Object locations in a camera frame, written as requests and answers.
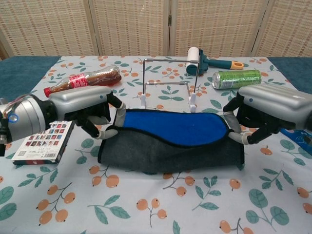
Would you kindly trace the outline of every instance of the tablecloth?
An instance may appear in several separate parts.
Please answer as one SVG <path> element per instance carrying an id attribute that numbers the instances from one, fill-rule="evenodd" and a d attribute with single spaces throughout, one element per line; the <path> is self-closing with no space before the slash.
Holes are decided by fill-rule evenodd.
<path id="1" fill-rule="evenodd" d="M 45 100 L 44 87 L 115 64 L 122 83 L 112 87 L 113 92 L 127 108 L 139 108 L 144 58 L 61 57 L 32 92 Z M 261 71 L 263 83 L 294 88 L 267 58 L 231 59 L 245 63 L 245 70 Z M 185 69 L 184 63 L 150 62 L 146 79 L 185 80 L 193 89 L 195 78 Z M 219 70 L 223 69 L 210 67 L 199 77 L 197 112 L 222 115 L 222 107 L 235 97 L 236 89 L 212 87 L 212 75 Z M 183 86 L 148 86 L 146 92 L 148 109 L 189 112 Z M 114 108 L 110 111 L 113 118 Z M 0 233 L 293 234 L 312 230 L 312 156 L 281 133 L 245 146 L 242 171 L 233 166 L 175 174 L 100 165 L 95 152 L 101 141 L 77 126 L 58 165 L 13 165 L 10 158 L 22 141 L 8 145 L 6 156 L 0 158 Z"/>

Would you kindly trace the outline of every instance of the woven wall panel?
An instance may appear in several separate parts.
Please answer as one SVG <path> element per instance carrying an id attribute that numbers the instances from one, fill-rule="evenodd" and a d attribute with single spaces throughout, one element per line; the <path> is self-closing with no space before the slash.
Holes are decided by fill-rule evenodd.
<path id="1" fill-rule="evenodd" d="M 178 0 L 175 55 L 191 46 L 208 56 L 246 56 L 265 0 Z"/>
<path id="2" fill-rule="evenodd" d="M 257 56 L 312 56 L 312 0 L 275 0 Z"/>
<path id="3" fill-rule="evenodd" d="M 14 55 L 94 55 L 81 0 L 2 0 L 0 29 Z"/>
<path id="4" fill-rule="evenodd" d="M 164 0 L 93 0 L 103 55 L 163 55 Z"/>

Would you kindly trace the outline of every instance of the green can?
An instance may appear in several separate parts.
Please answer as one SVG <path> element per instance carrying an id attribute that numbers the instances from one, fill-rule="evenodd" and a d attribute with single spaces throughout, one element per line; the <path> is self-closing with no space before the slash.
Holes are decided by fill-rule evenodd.
<path id="1" fill-rule="evenodd" d="M 258 70 L 215 72 L 213 74 L 213 87 L 215 89 L 235 89 L 260 83 L 261 73 Z"/>

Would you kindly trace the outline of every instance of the cola bottle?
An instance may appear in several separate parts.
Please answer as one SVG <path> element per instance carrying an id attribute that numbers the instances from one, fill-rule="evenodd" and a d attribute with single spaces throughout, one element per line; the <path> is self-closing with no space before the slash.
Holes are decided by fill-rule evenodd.
<path id="1" fill-rule="evenodd" d="M 51 93 L 89 85 L 113 86 L 121 81 L 120 69 L 110 65 L 98 71 L 85 72 L 69 76 L 52 87 L 44 88 L 44 94 L 49 97 Z"/>

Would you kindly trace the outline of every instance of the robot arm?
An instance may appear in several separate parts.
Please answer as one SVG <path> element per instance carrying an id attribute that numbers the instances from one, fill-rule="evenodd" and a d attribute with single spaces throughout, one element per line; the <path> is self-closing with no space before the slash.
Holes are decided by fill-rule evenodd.
<path id="1" fill-rule="evenodd" d="M 234 131 L 229 133 L 230 138 L 245 145 L 257 144 L 281 128 L 311 131 L 312 95 L 281 85 L 249 85 L 238 90 L 224 106 L 223 114 Z M 240 124 L 259 129 L 252 135 L 242 135 Z"/>
<path id="2" fill-rule="evenodd" d="M 115 125 L 122 126 L 126 106 L 105 86 L 86 86 L 53 93 L 41 101 L 35 95 L 23 95 L 11 103 L 0 105 L 0 156 L 5 144 L 50 128 L 53 121 L 74 121 L 91 137 L 107 139 L 116 130 L 99 131 L 94 124 L 110 122 L 109 105 L 117 109 Z"/>

